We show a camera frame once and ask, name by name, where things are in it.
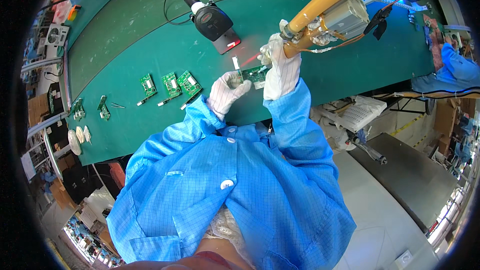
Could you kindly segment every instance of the white esd glove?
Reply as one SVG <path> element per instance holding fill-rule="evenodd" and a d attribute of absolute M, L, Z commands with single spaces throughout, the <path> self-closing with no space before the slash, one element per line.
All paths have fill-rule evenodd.
<path fill-rule="evenodd" d="M 210 97 L 207 98 L 207 106 L 220 121 L 223 121 L 232 104 L 249 92 L 251 86 L 252 82 L 249 80 L 240 82 L 237 71 L 226 72 L 213 83 Z"/>
<path fill-rule="evenodd" d="M 265 77 L 263 89 L 263 99 L 265 100 L 276 100 L 292 92 L 299 81 L 302 58 L 300 53 L 292 58 L 287 58 L 283 51 L 285 42 L 279 33 L 275 33 L 270 36 L 268 44 L 260 48 L 261 55 L 257 58 L 261 64 L 272 65 Z"/>

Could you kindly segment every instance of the yellow floor tape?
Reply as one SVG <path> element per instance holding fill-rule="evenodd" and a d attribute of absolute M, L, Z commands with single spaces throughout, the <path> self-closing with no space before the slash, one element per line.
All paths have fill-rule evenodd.
<path fill-rule="evenodd" d="M 407 124 L 405 124 L 405 125 L 402 126 L 401 128 L 395 130 L 395 131 L 394 131 L 393 133 L 391 133 L 390 135 L 391 135 L 391 136 L 397 135 L 399 132 L 401 132 L 402 130 L 406 129 L 407 127 L 409 127 L 410 125 L 412 125 L 415 121 L 419 120 L 419 119 L 422 118 L 423 116 L 425 116 L 425 114 L 418 116 L 417 118 L 415 118 L 415 119 L 413 119 L 412 121 L 408 122 Z"/>
<path fill-rule="evenodd" d="M 427 135 L 424 135 L 423 138 L 421 138 L 420 141 L 417 142 L 417 144 L 413 145 L 413 148 L 417 147 L 420 143 L 422 143 L 422 141 L 425 140 L 426 137 Z"/>

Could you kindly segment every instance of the white button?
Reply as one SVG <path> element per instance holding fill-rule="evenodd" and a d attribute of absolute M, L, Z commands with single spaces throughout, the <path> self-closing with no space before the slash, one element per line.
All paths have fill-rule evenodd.
<path fill-rule="evenodd" d="M 230 186 L 233 186 L 233 182 L 230 180 L 230 179 L 227 179 L 227 180 L 224 180 L 221 184 L 220 184 L 220 189 L 225 189 L 225 188 L 228 188 Z"/>

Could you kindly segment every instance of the workbench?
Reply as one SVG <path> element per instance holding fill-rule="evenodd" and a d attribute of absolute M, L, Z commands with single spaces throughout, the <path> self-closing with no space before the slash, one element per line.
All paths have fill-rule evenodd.
<path fill-rule="evenodd" d="M 78 97 L 83 99 L 86 117 L 80 121 L 69 117 L 67 122 L 74 130 L 76 126 L 88 126 L 92 135 L 92 144 L 81 145 L 79 158 L 83 165 L 133 153 L 150 135 L 183 120 L 185 111 L 180 107 L 188 99 L 187 94 L 157 106 L 167 98 L 162 76 L 175 72 L 178 78 L 189 71 L 203 87 L 200 94 L 208 97 L 213 82 L 234 70 L 233 56 L 238 56 L 242 69 L 258 66 L 258 50 L 279 31 L 279 21 L 292 19 L 310 0 L 217 0 L 241 38 L 241 43 L 224 55 L 218 54 L 193 23 L 165 24 L 163 0 L 103 0 L 103 8 L 95 12 L 101 5 L 99 1 L 82 1 L 82 14 L 69 24 L 70 94 L 72 102 Z M 182 0 L 172 0 L 167 6 L 170 20 L 188 19 L 188 8 Z M 383 6 L 369 4 L 369 15 Z M 370 34 L 325 53 L 302 53 L 300 76 L 310 89 L 312 105 L 433 71 L 423 31 L 416 31 L 409 23 L 407 11 L 394 7 L 387 21 L 388 28 L 380 41 Z M 152 76 L 158 93 L 137 106 L 145 97 L 139 80 L 146 74 Z M 97 111 L 102 95 L 107 96 L 111 114 L 108 121 L 101 119 Z M 125 108 L 113 108 L 112 102 Z M 233 104 L 225 120 L 245 125 L 270 118 L 262 102 L 263 89 L 252 88 Z"/>

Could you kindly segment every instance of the electrical outlet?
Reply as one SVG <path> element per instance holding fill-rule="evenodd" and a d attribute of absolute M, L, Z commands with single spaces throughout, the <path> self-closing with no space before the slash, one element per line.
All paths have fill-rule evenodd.
<path fill-rule="evenodd" d="M 413 260 L 413 256 L 410 253 L 410 250 L 406 250 L 402 255 L 400 255 L 396 260 L 395 260 L 395 265 L 398 266 L 398 269 L 404 269 L 405 267 L 410 264 L 410 262 Z"/>

